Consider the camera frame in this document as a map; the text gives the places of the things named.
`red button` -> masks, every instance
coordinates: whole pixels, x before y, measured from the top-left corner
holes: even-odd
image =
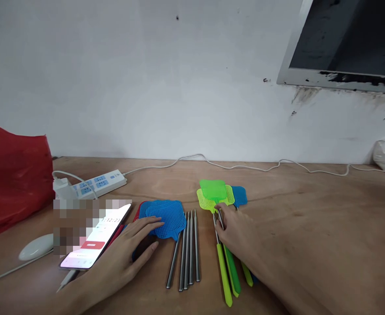
[[[101,249],[105,246],[105,242],[86,241],[83,243],[83,249]]]

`white cable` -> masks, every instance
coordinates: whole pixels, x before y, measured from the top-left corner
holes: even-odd
[[[49,252],[47,252],[47,253],[45,253],[45,254],[43,254],[43,255],[37,257],[37,258],[32,259],[32,260],[30,260],[30,261],[24,263],[23,265],[20,265],[19,267],[16,267],[16,268],[14,268],[14,269],[12,269],[12,270],[9,270],[9,271],[7,271],[6,273],[3,273],[3,274],[0,276],[0,278],[3,278],[4,276],[7,276],[8,274],[10,274],[10,273],[12,273],[12,272],[14,272],[14,271],[16,271],[16,270],[19,270],[20,268],[25,267],[26,265],[29,265],[30,263],[33,263],[35,260],[38,260],[38,259],[44,257],[45,255],[48,255],[49,253],[52,253],[52,251],[53,251],[53,250],[51,249]]]
[[[95,196],[95,199],[97,199],[97,195],[96,195],[96,193],[95,193],[95,188],[93,188],[92,185],[89,185],[86,181],[84,181],[84,179],[81,179],[79,176],[76,176],[76,175],[74,175],[74,174],[67,173],[67,172],[64,172],[64,171],[53,171],[53,172],[52,172],[52,176],[53,176],[55,179],[56,179],[57,177],[54,176],[54,173],[60,173],[60,174],[65,174],[65,175],[68,175],[68,176],[72,176],[72,177],[74,177],[75,179],[78,179],[78,180],[80,180],[81,182],[84,182],[84,183],[85,183],[85,184],[92,190],[93,195]]]
[[[183,157],[180,157],[179,159],[177,159],[175,162],[173,162],[172,164],[170,165],[166,165],[166,166],[146,166],[146,167],[142,167],[142,168],[137,168],[135,170],[132,170],[132,171],[129,171],[129,172],[126,172],[124,174],[122,174],[123,176],[126,176],[127,174],[130,174],[130,173],[133,173],[133,172],[136,172],[136,171],[140,171],[142,169],[147,169],[147,168],[168,168],[168,167],[171,167],[173,165],[175,165],[179,160],[183,160],[183,159],[186,159],[186,158],[192,158],[192,157],[196,157],[196,156],[199,156],[201,155],[208,163],[210,163],[211,165],[214,165],[214,166],[218,166],[218,167],[221,167],[221,168],[224,168],[224,169],[233,169],[233,168],[249,168],[249,169],[254,169],[254,170],[257,170],[257,171],[262,171],[262,172],[269,172],[270,170],[274,169],[274,168],[278,168],[280,167],[281,163],[283,161],[287,161],[287,162],[291,162],[291,163],[295,163],[297,164],[298,166],[301,166],[303,167],[305,170],[307,170],[307,172],[309,173],[326,173],[326,174],[331,174],[331,175],[335,175],[335,176],[347,176],[348,173],[350,172],[350,167],[356,169],[356,170],[359,170],[359,171],[373,171],[373,172],[384,172],[383,170],[377,170],[377,169],[361,169],[361,168],[356,168],[354,166],[352,166],[351,164],[347,164],[347,171],[344,173],[344,174],[336,174],[336,173],[331,173],[331,172],[328,172],[328,171],[320,171],[320,170],[316,170],[316,171],[310,171],[307,167],[301,165],[300,163],[297,163],[297,162],[294,162],[292,160],[286,160],[286,159],[281,159],[277,165],[275,166],[272,166],[270,167],[269,169],[261,169],[261,168],[254,168],[254,167],[250,167],[250,166],[245,166],[245,165],[235,165],[235,166],[231,166],[231,167],[226,167],[226,166],[221,166],[221,165],[218,165],[216,163],[213,163],[213,162],[210,162],[209,160],[207,160],[207,158],[201,154],[201,153],[198,153],[198,154],[194,154],[194,155],[187,155],[187,156],[183,156]]]
[[[60,291],[61,289],[63,289],[66,285],[68,285],[71,281],[73,281],[77,275],[79,274],[79,271],[78,270],[75,270],[75,269],[71,269],[69,271],[69,273],[67,274],[67,276],[63,279],[63,281],[61,281],[61,285],[60,287],[58,288],[57,292]]]

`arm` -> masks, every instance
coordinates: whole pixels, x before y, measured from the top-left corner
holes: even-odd
[[[127,225],[93,267],[70,282],[33,314],[78,315],[113,295],[130,282],[158,246],[151,244],[132,262],[131,256],[150,231],[164,225],[161,218],[146,217]]]
[[[292,314],[321,315],[331,312],[293,277],[282,263],[264,250],[264,239],[254,220],[224,203],[215,206],[224,213],[225,230],[217,222],[220,240],[273,291]]]

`power strip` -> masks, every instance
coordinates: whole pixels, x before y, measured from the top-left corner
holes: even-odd
[[[127,183],[127,179],[119,170],[111,171],[101,176],[86,180],[86,182],[92,186],[98,197],[111,192],[117,188],[124,186]],[[95,199],[92,189],[84,182],[71,186],[76,192],[78,199]]]

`phone screen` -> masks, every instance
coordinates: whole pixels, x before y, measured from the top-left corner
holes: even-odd
[[[60,267],[70,269],[89,269],[104,251],[115,230],[128,213],[131,204],[119,209],[107,209],[106,216],[99,221],[92,233],[80,247],[61,262]]]

